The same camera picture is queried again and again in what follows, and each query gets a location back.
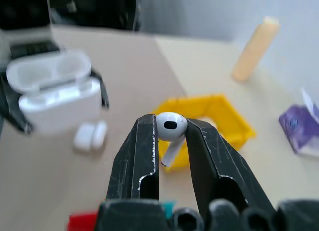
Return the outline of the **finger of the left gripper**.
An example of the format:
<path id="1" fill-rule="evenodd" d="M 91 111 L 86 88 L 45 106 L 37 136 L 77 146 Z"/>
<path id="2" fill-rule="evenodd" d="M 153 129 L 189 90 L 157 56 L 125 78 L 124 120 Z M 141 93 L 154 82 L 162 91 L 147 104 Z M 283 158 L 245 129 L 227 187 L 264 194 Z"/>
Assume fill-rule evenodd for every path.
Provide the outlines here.
<path id="1" fill-rule="evenodd" d="M 87 80 L 87 97 L 90 110 L 109 109 L 110 102 L 102 76 L 91 69 Z"/>
<path id="2" fill-rule="evenodd" d="M 18 131 L 30 135 L 33 126 L 19 108 L 21 94 L 10 86 L 6 73 L 0 74 L 0 115 Z"/>

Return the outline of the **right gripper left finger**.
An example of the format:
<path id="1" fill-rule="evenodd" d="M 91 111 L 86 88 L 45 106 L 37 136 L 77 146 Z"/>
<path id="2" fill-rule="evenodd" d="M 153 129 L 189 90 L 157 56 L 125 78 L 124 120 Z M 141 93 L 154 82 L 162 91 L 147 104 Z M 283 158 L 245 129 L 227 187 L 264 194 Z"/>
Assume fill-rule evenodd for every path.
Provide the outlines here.
<path id="1" fill-rule="evenodd" d="M 106 199 L 155 199 L 160 197 L 157 124 L 154 114 L 134 123 L 116 154 Z"/>

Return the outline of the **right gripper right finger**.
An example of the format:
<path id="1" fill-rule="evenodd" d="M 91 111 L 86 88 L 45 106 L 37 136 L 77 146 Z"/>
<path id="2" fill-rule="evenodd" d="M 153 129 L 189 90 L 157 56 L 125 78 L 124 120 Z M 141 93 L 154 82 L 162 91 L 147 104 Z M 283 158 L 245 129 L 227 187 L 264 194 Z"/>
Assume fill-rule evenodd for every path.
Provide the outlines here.
<path id="1" fill-rule="evenodd" d="M 245 159 L 207 122 L 190 119 L 186 131 L 190 169 L 199 213 L 207 217 L 216 199 L 232 202 L 239 212 L 273 208 Z"/>

